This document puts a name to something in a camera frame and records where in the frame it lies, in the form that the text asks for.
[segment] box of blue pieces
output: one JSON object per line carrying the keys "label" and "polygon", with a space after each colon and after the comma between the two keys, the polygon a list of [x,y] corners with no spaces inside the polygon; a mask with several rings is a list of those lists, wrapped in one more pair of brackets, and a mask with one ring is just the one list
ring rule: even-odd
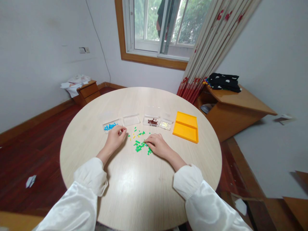
{"label": "box of blue pieces", "polygon": [[116,123],[109,124],[109,126],[106,125],[106,127],[104,127],[104,130],[108,131],[108,130],[112,129],[114,126],[116,126],[116,125],[117,125]]}
{"label": "box of blue pieces", "polygon": [[105,132],[106,134],[108,134],[108,132],[109,132],[113,127],[115,127],[116,125],[122,126],[122,123],[121,123],[120,119],[115,119],[115,120],[113,120],[113,121],[109,121],[109,122],[103,123],[104,132]]}

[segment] electrical outlet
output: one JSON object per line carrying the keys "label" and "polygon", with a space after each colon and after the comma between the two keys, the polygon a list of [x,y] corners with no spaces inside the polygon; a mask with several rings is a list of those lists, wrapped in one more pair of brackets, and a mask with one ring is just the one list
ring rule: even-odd
{"label": "electrical outlet", "polygon": [[86,49],[85,49],[84,47],[80,47],[80,48],[79,48],[79,53],[80,53],[80,54],[86,53]]}

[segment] red floral curtain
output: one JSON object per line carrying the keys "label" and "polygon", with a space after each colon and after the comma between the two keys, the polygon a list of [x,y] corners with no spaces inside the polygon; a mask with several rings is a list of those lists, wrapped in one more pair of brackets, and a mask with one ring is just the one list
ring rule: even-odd
{"label": "red floral curtain", "polygon": [[194,103],[261,0],[212,1],[177,95]]}

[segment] power cord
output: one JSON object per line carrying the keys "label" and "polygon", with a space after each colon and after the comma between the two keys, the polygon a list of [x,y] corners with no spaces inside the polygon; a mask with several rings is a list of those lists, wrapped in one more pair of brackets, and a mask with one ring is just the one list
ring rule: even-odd
{"label": "power cord", "polygon": [[94,30],[95,30],[95,32],[96,32],[97,38],[98,38],[99,43],[100,43],[100,48],[102,48],[102,52],[103,52],[104,60],[105,60],[105,63],[106,63],[107,71],[108,71],[108,73],[109,73],[109,86],[108,86],[108,87],[110,87],[111,75],[110,75],[110,72],[109,72],[109,69],[108,69],[108,66],[107,66],[107,62],[106,62],[105,54],[104,54],[104,51],[103,51],[102,43],[101,43],[101,41],[100,41],[100,39],[99,39],[99,36],[98,36],[98,33],[97,33],[97,31],[96,31],[96,28],[95,28],[95,25],[94,25],[94,21],[93,21],[93,18],[92,18],[92,14],[91,14],[91,11],[90,11],[90,8],[89,8],[88,1],[87,1],[87,0],[86,0],[86,4],[87,4],[87,7],[88,7],[88,10],[89,10],[91,19],[92,19],[92,23],[93,23]]}

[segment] white satin sleeve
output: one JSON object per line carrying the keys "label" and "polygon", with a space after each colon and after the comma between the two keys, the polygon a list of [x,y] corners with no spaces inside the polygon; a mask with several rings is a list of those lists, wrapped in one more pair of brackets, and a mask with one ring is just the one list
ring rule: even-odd
{"label": "white satin sleeve", "polygon": [[185,209],[193,231],[251,230],[241,216],[206,183],[195,165],[174,174],[174,189],[186,200]]}
{"label": "white satin sleeve", "polygon": [[103,163],[92,158],[74,173],[74,182],[33,231],[94,230],[97,218],[97,197],[108,186]]}

